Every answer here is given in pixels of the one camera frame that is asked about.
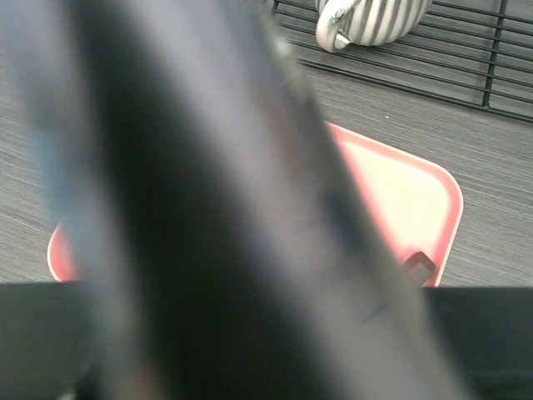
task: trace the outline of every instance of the black wire rack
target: black wire rack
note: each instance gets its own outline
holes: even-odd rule
[[[305,66],[528,123],[533,123],[533,20],[521,16],[533,15],[527,12],[531,8],[533,0],[434,1],[406,37],[330,54],[316,44],[314,0],[272,3]]]

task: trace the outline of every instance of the mug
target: mug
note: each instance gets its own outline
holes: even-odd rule
[[[315,0],[316,41],[326,51],[348,44],[380,46],[407,35],[432,0]]]

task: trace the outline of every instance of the pink tray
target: pink tray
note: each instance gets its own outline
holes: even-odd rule
[[[433,162],[342,127],[329,127],[376,226],[398,261],[403,263],[422,251],[436,265],[425,286],[437,286],[463,211],[456,180]],[[60,226],[50,238],[47,261],[56,280],[76,278]]]

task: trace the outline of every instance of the black surface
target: black surface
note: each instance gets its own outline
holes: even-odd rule
[[[426,289],[451,353],[483,398],[533,398],[533,290]]]
[[[49,400],[87,371],[92,334],[79,285],[0,286],[0,398]]]

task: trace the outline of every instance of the gray textured table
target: gray textured table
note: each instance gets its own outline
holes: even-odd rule
[[[0,282],[48,280],[46,193],[5,59],[0,46]],[[531,125],[308,72],[329,121],[456,177],[465,211],[443,285],[533,283]]]

